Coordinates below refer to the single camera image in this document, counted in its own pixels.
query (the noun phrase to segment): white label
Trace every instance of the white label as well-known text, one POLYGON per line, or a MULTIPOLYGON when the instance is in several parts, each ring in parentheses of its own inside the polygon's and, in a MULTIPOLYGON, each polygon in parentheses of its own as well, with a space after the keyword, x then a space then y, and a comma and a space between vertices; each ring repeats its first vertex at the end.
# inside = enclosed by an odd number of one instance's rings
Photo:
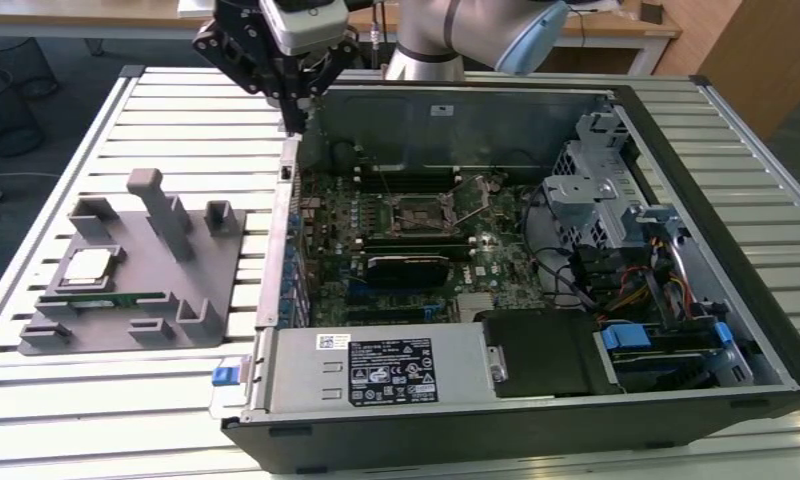
POLYGON ((431 383, 429 385, 409 385, 409 393, 432 393, 436 391, 436 386, 431 383))
POLYGON ((349 345, 349 334, 320 334, 317 335, 317 350, 347 350, 349 345))
POLYGON ((453 105, 433 105, 429 107, 431 117, 452 117, 453 105))

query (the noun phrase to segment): blue latch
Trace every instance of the blue latch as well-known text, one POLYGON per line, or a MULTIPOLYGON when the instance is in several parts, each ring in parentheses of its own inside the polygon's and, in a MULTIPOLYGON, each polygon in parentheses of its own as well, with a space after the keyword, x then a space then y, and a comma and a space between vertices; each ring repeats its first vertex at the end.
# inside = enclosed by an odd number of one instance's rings
POLYGON ((726 322, 715 323, 715 332, 718 333, 718 337, 720 337, 723 345, 731 345, 735 339, 732 338, 732 331, 726 322))
POLYGON ((601 340, 604 341, 604 348, 608 350, 652 346, 645 328, 637 323, 611 325, 601 331, 601 340))
POLYGON ((216 367, 213 369, 213 386, 240 384, 240 367, 216 367))

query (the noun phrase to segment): white table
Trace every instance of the white table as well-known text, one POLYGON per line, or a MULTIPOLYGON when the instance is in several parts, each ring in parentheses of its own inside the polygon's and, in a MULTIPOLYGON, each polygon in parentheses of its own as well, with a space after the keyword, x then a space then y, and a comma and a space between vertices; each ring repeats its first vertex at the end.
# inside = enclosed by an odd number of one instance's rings
MULTIPOLYGON (((469 75, 471 81, 493 78, 635 88, 800 331, 800 187, 712 90, 685 78, 469 75)), ((0 282, 0 478, 270 478, 220 433, 206 407, 213 368, 252 349, 260 284, 250 282, 261 278, 253 257, 265 251, 272 209, 261 179, 274 175, 284 143, 258 127, 277 122, 264 100, 246 96, 212 69, 150 68, 141 77, 118 80, 0 282), (232 123, 238 127, 222 127, 232 123), (125 193, 134 167, 162 170, 164 188, 181 193, 188 208, 212 198, 249 211, 248 257, 237 278, 250 282, 234 286, 238 312, 229 316, 226 343, 201 350, 24 357, 16 347, 40 294, 34 289, 48 284, 73 232, 65 214, 78 195, 105 195, 117 208, 138 209, 125 193)), ((641 168, 664 199, 660 181, 648 165, 641 168)), ((424 466, 343 478, 572 475, 800 479, 800 411, 736 425, 683 448, 424 466)))

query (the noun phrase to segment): warning label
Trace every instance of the warning label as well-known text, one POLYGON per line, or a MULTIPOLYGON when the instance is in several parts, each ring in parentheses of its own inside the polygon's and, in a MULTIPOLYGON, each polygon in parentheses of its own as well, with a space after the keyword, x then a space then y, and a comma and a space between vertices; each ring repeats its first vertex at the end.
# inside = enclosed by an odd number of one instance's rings
POLYGON ((355 407, 439 401, 428 338, 349 342, 349 403, 355 407))

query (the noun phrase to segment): black plastic cover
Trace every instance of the black plastic cover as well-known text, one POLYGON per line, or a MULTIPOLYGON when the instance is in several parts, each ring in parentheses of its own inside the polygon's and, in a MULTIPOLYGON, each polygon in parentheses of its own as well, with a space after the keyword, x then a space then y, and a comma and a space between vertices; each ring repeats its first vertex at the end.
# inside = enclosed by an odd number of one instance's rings
POLYGON ((499 347, 507 380, 500 398, 619 393, 593 339, 596 322, 580 310, 492 310, 477 314, 487 345, 499 347))

